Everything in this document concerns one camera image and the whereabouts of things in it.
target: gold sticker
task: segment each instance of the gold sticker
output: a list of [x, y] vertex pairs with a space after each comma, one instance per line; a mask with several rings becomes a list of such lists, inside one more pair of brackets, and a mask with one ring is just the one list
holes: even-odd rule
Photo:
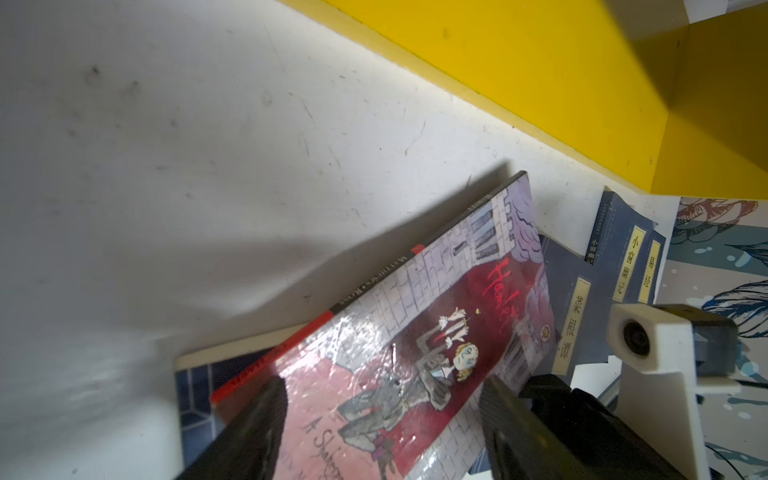
[[650, 285], [654, 281], [656, 264], [659, 261], [659, 251], [661, 251], [661, 243], [658, 243], [656, 240], [654, 240], [654, 242], [650, 245], [648, 263], [645, 266], [645, 275], [643, 275], [643, 284], [640, 286], [640, 298], [637, 299], [641, 303], [648, 303], [648, 297], [650, 296]]
[[629, 280], [632, 278], [632, 272], [634, 272], [634, 264], [637, 263], [637, 254], [640, 252], [644, 238], [645, 230], [640, 227], [635, 227], [632, 230], [632, 237], [630, 237], [627, 252], [624, 254], [624, 263], [621, 264], [619, 280], [616, 282], [616, 289], [614, 290], [613, 298], [617, 302], [624, 302], [624, 295], [627, 293]]
[[576, 288], [571, 297], [571, 305], [568, 307], [568, 314], [565, 316], [563, 324], [562, 337], [558, 343], [558, 352], [552, 365], [552, 373], [555, 375], [567, 375], [568, 367], [571, 365], [574, 347], [576, 346], [576, 335], [578, 327], [581, 325], [581, 316], [584, 315], [584, 308], [587, 305], [587, 296], [591, 283], [578, 277]]

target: dirt spot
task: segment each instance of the dirt spot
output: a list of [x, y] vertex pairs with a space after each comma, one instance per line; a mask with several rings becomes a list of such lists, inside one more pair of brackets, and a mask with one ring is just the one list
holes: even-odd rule
[[98, 88], [101, 86], [101, 72], [96, 65], [90, 67], [83, 75], [83, 82], [89, 87]]
[[141, 93], [141, 86], [138, 80], [134, 80], [126, 88], [120, 91], [120, 99], [124, 102], [135, 102]]

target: yellow panel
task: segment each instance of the yellow panel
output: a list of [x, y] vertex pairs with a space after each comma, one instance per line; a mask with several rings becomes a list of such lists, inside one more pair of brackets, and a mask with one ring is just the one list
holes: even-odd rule
[[768, 199], [768, 4], [686, 43], [652, 193]]
[[683, 28], [629, 42], [611, 16], [617, 12], [600, 0], [329, 0], [370, 29], [322, 0], [284, 2], [572, 157], [650, 190]]

